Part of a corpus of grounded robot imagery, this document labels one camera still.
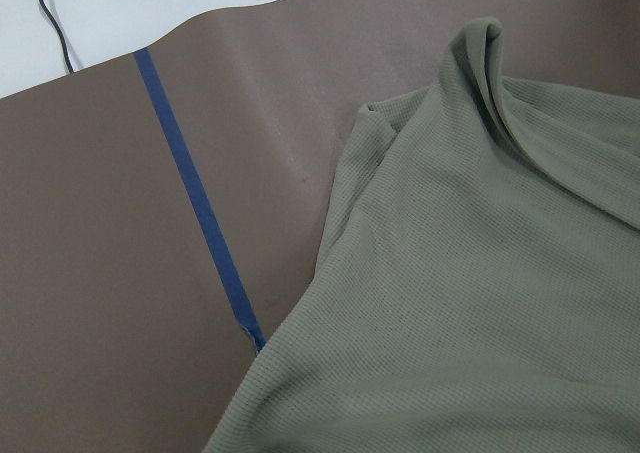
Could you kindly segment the brown paper table cover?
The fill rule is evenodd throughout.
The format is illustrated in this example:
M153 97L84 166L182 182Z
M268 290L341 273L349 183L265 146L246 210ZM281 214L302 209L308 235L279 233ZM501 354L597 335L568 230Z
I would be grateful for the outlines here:
M1 103L1 448L210 452L313 280L359 110L471 21L502 74L639 103L639 0L280 0Z

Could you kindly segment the olive green long-sleeve shirt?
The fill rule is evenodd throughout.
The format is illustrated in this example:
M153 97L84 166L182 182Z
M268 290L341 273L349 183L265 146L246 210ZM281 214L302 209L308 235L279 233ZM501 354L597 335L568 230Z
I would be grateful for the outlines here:
M308 289L210 452L635 452L639 103L502 74L469 22L364 105Z

